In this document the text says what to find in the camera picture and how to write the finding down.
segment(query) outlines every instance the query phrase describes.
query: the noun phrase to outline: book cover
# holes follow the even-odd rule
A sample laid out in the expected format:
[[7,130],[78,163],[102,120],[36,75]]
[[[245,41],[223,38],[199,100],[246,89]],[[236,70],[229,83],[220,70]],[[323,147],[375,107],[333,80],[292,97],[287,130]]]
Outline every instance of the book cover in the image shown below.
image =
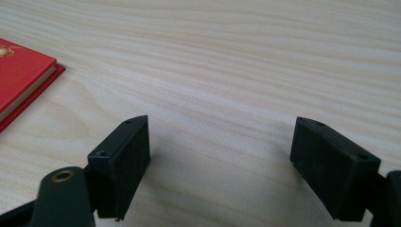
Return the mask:
[[63,71],[56,59],[0,38],[0,132]]

